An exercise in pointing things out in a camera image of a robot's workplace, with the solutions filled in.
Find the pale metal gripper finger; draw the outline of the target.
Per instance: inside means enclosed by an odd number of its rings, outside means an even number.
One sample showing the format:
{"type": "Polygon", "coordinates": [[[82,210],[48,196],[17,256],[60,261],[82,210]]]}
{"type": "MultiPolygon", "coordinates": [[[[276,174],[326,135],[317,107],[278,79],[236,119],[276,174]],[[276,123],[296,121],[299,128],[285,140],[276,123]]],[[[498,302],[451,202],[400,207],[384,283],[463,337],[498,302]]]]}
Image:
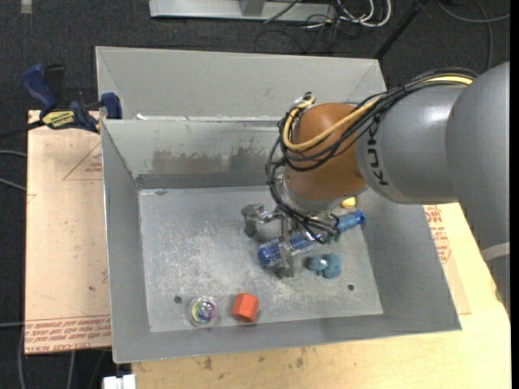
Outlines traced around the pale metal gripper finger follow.
{"type": "Polygon", "coordinates": [[[257,234],[258,225],[267,224],[281,218],[281,213],[277,209],[268,212],[261,203],[246,205],[241,210],[241,214],[244,217],[244,231],[248,237],[254,237],[257,234]]]}
{"type": "Polygon", "coordinates": [[[295,275],[293,250],[289,240],[284,240],[279,245],[280,262],[275,273],[280,279],[293,278],[295,275]]]}

